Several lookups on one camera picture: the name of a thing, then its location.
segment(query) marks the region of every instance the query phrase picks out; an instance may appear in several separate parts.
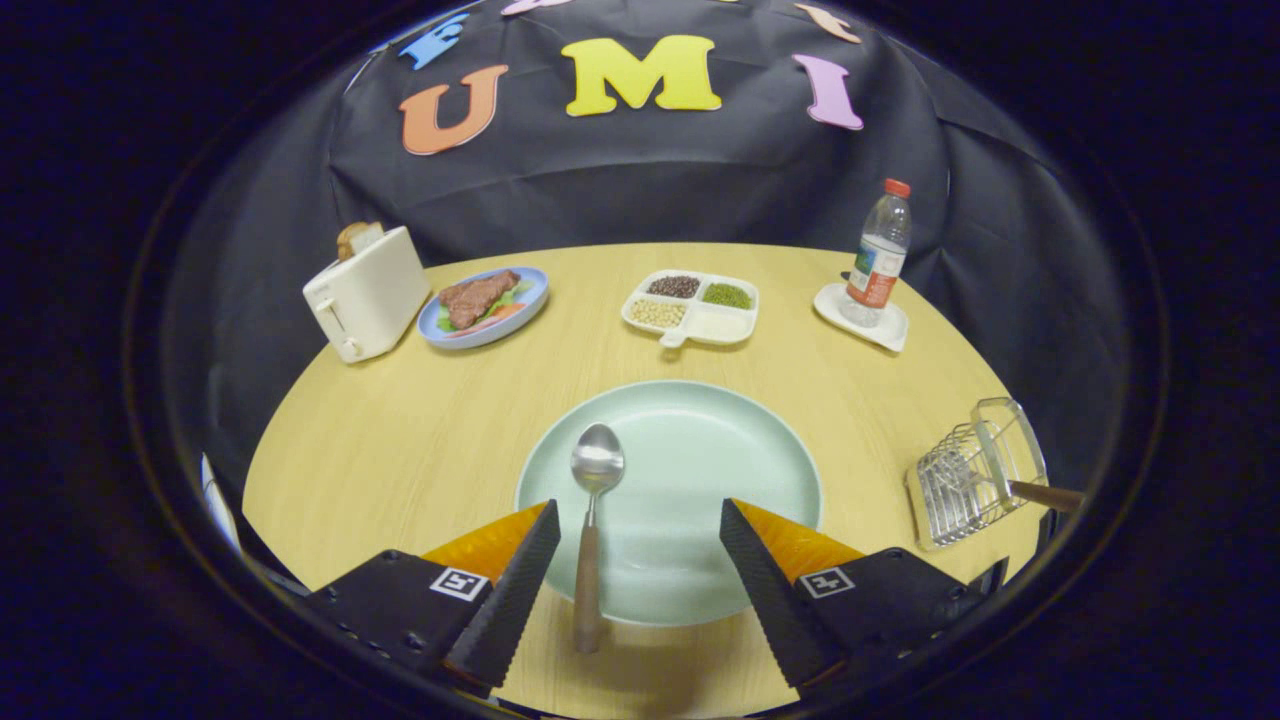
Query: toaster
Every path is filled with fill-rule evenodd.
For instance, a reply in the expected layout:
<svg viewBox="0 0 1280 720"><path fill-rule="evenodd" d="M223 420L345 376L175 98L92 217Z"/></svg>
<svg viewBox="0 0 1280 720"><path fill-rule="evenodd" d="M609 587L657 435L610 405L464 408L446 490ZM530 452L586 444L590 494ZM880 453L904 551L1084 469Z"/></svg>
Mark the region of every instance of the toaster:
<svg viewBox="0 0 1280 720"><path fill-rule="evenodd" d="M302 287L329 345L347 364L396 347L431 293L403 225L380 237L366 233L352 246L352 258L335 260Z"/></svg>

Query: steak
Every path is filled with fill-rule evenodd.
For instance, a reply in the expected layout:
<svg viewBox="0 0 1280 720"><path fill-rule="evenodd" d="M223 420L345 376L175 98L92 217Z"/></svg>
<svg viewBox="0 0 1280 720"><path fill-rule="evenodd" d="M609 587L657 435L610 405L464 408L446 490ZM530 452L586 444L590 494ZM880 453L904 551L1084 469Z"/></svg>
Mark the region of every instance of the steak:
<svg viewBox="0 0 1280 720"><path fill-rule="evenodd" d="M503 270L497 275L480 278L466 283L449 286L440 291L440 305L449 310L449 322L460 331L474 325L480 315L502 297L502 293L516 287L520 275Z"/></svg>

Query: orange letter u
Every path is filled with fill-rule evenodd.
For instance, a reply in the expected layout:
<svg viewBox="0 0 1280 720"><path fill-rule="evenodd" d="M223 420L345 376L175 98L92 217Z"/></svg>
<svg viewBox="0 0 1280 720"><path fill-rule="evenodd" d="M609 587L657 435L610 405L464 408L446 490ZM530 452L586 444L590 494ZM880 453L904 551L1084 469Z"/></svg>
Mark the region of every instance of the orange letter u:
<svg viewBox="0 0 1280 720"><path fill-rule="evenodd" d="M440 96L449 86L429 87L401 102L401 111L404 113L404 150L415 155L435 155L484 132L498 108L498 76L507 69L507 65L492 65L462 78L462 85L471 87L471 108L467 117L452 128L442 129L435 122Z"/></svg>

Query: wooden handle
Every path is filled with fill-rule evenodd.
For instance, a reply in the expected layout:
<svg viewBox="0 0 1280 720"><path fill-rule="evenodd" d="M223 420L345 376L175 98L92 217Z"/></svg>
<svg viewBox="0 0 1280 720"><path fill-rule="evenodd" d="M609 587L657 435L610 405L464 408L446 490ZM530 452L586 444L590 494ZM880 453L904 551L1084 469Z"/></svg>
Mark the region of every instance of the wooden handle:
<svg viewBox="0 0 1280 720"><path fill-rule="evenodd" d="M573 587L573 647L579 652L600 648L600 529L582 528L577 546L577 582Z"/></svg>
<svg viewBox="0 0 1280 720"><path fill-rule="evenodd" d="M1039 505L1047 505L1060 512L1075 512L1080 509L1080 502L1084 501L1083 492L1051 488L1047 486L1033 486L1030 483L1018 480L1010 480L1009 489L1023 500L1038 502Z"/></svg>

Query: blue plate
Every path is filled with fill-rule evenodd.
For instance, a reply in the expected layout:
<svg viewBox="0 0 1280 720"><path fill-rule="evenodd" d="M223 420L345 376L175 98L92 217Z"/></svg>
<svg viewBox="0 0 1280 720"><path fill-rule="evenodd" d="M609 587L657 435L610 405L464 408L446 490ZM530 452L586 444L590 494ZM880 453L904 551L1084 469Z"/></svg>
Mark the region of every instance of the blue plate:
<svg viewBox="0 0 1280 720"><path fill-rule="evenodd" d="M516 293L516 302L524 304L525 306L516 311L516 314L499 320L486 328L470 332L467 334L457 336L456 333L447 333L436 325L436 320L440 315L440 293L435 293L435 297L422 307L422 311L417 315L417 332L426 338L426 342L443 348L443 350L463 350L467 347L477 347L480 345L490 343L495 340L507 337L508 334L525 327L525 323L534 319L534 315L543 309L547 304L547 293L550 292L550 287L547 281L547 273L539 270L538 268L498 268L497 270L490 270L488 273L480 273L479 275L471 275L460 283L477 281L481 278L488 278L489 275L497 275L503 270L511 270L520 275L520 282L532 283L524 292Z"/></svg>
<svg viewBox="0 0 1280 720"><path fill-rule="evenodd" d="M556 498L561 542L547 583L572 600L586 491L568 459L604 423L626 454L622 482L600 496L600 610L639 625L698 625L751 602L719 539L733 497L809 528L822 520L818 468L799 436L763 405L687 380L622 386L570 410L529 455L516 510Z"/></svg>

